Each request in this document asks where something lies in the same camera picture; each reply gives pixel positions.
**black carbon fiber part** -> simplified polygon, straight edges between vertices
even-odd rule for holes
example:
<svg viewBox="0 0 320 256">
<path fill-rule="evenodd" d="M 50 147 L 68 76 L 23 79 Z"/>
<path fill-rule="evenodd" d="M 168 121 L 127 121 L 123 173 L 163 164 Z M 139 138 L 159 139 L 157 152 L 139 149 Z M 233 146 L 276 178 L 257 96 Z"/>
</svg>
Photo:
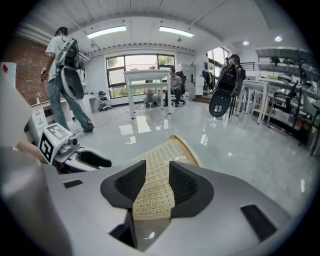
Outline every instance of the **black carbon fiber part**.
<svg viewBox="0 0 320 256">
<path fill-rule="evenodd" d="M 113 207 L 132 209 L 145 181 L 146 161 L 143 160 L 106 178 L 100 191 Z"/>
<path fill-rule="evenodd" d="M 215 118 L 222 117 L 228 110 L 231 102 L 231 95 L 228 92 L 217 89 L 210 100 L 209 112 Z"/>
<path fill-rule="evenodd" d="M 271 237 L 277 231 L 277 228 L 256 205 L 246 205 L 240 209 L 260 242 Z"/>
<path fill-rule="evenodd" d="M 194 217 L 204 210 L 214 197 L 214 187 L 206 178 L 174 161 L 169 163 L 169 184 L 175 202 L 175 207 L 171 209 L 171 218 Z"/>
<path fill-rule="evenodd" d="M 137 248 L 138 244 L 131 210 L 128 210 L 124 223 L 116 226 L 116 228 L 114 228 L 109 233 L 109 235 L 125 243 L 128 246 Z"/>
</svg>

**cabinet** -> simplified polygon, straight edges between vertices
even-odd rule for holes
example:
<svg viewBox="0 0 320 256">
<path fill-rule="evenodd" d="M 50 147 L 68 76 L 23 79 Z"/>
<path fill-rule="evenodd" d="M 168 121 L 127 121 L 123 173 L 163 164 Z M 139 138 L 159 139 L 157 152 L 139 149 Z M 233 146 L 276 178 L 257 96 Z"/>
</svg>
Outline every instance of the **cabinet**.
<svg viewBox="0 0 320 256">
<path fill-rule="evenodd" d="M 42 128 L 47 126 L 48 122 L 43 108 L 35 109 L 28 121 L 28 127 L 32 134 L 34 143 L 37 145 L 42 133 Z"/>
</svg>

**white table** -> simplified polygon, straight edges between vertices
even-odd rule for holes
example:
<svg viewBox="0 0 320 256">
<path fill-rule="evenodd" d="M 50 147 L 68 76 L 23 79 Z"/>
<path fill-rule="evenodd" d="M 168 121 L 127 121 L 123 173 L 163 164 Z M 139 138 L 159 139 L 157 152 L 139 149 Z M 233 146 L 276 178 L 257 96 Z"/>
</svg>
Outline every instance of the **white table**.
<svg viewBox="0 0 320 256">
<path fill-rule="evenodd" d="M 261 109 L 258 111 L 257 109 L 255 111 L 259 112 L 259 117 L 257 120 L 257 124 L 259 125 L 261 122 L 261 119 L 265 117 L 266 111 L 267 111 L 267 102 L 268 102 L 268 93 L 269 93 L 269 89 L 268 89 L 268 83 L 267 82 L 262 82 L 262 81 L 252 81 L 252 80 L 243 80 L 242 83 L 242 87 L 240 90 L 240 95 L 238 98 L 238 106 L 236 108 L 236 113 L 235 115 L 238 116 L 240 113 L 240 107 L 241 107 L 241 103 L 242 103 L 242 93 L 243 93 L 243 87 L 247 87 L 249 89 L 249 98 L 248 101 L 250 100 L 250 95 L 252 93 L 252 90 L 257 90 L 257 91 L 261 91 L 262 92 L 262 103 L 261 103 Z M 249 104 L 246 105 L 246 110 L 245 113 L 248 113 L 248 109 L 249 109 Z"/>
<path fill-rule="evenodd" d="M 133 96 L 133 89 L 147 89 L 147 88 L 160 88 L 160 104 L 161 109 L 164 109 L 164 101 L 163 101 L 163 88 L 167 86 L 168 90 L 168 114 L 172 112 L 172 106 L 170 104 L 171 99 L 171 81 L 170 81 L 170 70 L 166 69 L 145 69 L 145 70 L 131 70 L 123 72 L 126 90 L 128 94 L 128 101 L 130 107 L 131 118 L 135 118 L 135 102 Z M 167 79 L 167 82 L 150 82 L 150 83 L 132 83 L 134 81 L 145 81 L 145 80 L 163 80 Z"/>
</svg>

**person sitting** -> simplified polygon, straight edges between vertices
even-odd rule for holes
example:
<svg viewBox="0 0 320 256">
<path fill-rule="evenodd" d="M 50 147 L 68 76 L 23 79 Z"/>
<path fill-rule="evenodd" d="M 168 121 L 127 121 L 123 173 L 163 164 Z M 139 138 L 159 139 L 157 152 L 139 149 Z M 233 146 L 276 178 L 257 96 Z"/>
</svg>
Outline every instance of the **person sitting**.
<svg viewBox="0 0 320 256">
<path fill-rule="evenodd" d="M 158 105 L 160 97 L 155 90 L 148 88 L 146 92 L 144 92 L 144 95 L 143 102 L 146 107 L 149 107 L 150 103 L 153 104 L 153 107 Z"/>
<path fill-rule="evenodd" d="M 172 67 L 170 68 L 170 77 L 171 77 L 171 94 L 175 95 L 175 107 L 179 107 L 179 100 L 182 95 L 181 85 L 182 80 L 180 76 L 176 75 L 176 70 Z M 168 91 L 165 92 L 164 107 L 168 106 Z"/>
</svg>

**table leg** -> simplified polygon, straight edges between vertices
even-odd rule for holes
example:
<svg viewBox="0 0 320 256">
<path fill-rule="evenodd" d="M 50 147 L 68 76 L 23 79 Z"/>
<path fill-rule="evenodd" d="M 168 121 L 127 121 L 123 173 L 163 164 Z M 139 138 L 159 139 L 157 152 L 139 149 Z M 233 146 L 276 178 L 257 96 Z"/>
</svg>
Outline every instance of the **table leg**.
<svg viewBox="0 0 320 256">
<path fill-rule="evenodd" d="M 128 102 L 129 102 L 129 107 L 130 107 L 130 114 L 131 114 L 131 119 L 135 118 L 135 101 L 134 101 L 134 96 L 132 94 L 132 90 L 130 88 L 130 83 L 128 79 L 125 79 L 125 84 L 126 84 L 126 92 L 128 95 Z"/>
<path fill-rule="evenodd" d="M 266 94 L 266 97 L 265 97 L 265 103 L 264 103 L 264 108 L 263 108 L 263 114 L 262 114 L 262 120 L 265 119 L 265 115 L 266 115 L 266 112 L 267 112 L 267 108 L 268 108 L 268 102 L 269 102 L 269 96 L 268 96 L 269 93 Z"/>
<path fill-rule="evenodd" d="M 243 86 L 241 87 L 240 95 L 238 97 L 238 106 L 236 107 L 236 112 L 235 112 L 236 116 L 239 116 L 239 113 L 240 113 L 240 107 L 241 107 L 241 103 L 242 103 L 242 89 L 243 89 Z"/>
<path fill-rule="evenodd" d="M 167 76 L 167 83 L 168 83 L 168 114 L 172 113 L 172 105 L 171 105 L 171 77 L 170 77 L 170 73 L 168 73 Z"/>
<path fill-rule="evenodd" d="M 163 87 L 160 87 L 159 95 L 160 95 L 160 106 L 161 106 L 161 109 L 163 110 L 164 109 L 164 88 Z"/>
<path fill-rule="evenodd" d="M 264 86 L 264 87 L 263 87 L 263 93 L 262 93 L 261 110 L 260 110 L 260 113 L 259 113 L 258 121 L 256 122 L 258 125 L 259 125 L 260 122 L 261 122 L 262 115 L 263 115 L 264 110 L 265 110 L 266 96 L 267 96 L 267 89 L 266 89 L 266 87 Z"/>
<path fill-rule="evenodd" d="M 254 110 L 255 110 L 255 105 L 256 105 L 256 102 L 257 102 L 257 92 L 256 90 L 254 90 L 254 96 L 253 96 L 253 102 L 252 102 L 252 110 L 251 110 L 251 115 L 253 115 L 254 113 Z"/>
<path fill-rule="evenodd" d="M 249 105 L 250 105 L 250 100 L 251 100 L 251 89 L 249 88 L 248 90 L 248 100 L 246 102 L 246 108 L 245 108 L 245 113 L 248 114 L 249 111 Z"/>
</svg>

